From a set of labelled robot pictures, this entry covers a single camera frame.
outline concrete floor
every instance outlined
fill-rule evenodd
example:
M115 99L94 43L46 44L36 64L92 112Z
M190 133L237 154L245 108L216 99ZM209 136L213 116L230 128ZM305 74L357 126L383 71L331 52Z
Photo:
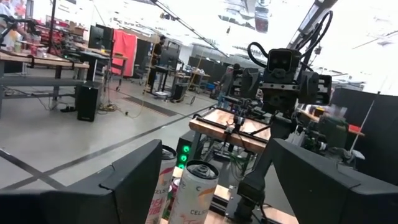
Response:
M29 75L52 76L53 70L30 70ZM62 77L71 77L63 71ZM117 92L112 82L111 101L121 111L98 114L94 123L78 121L76 113L46 110L38 99L4 100L0 119L0 189L59 189L73 184L113 161L135 150L152 139L176 147L178 138L189 130L192 115L216 102L200 94L192 105L190 96L182 103L167 103L151 95L142 95L143 86L123 82ZM51 88L18 88L23 91L48 91ZM62 88L71 92L72 88ZM167 117L123 100L134 96L176 112ZM65 104L74 99L63 97ZM41 102L48 106L49 100ZM267 177L267 203L292 213L277 180L275 170Z

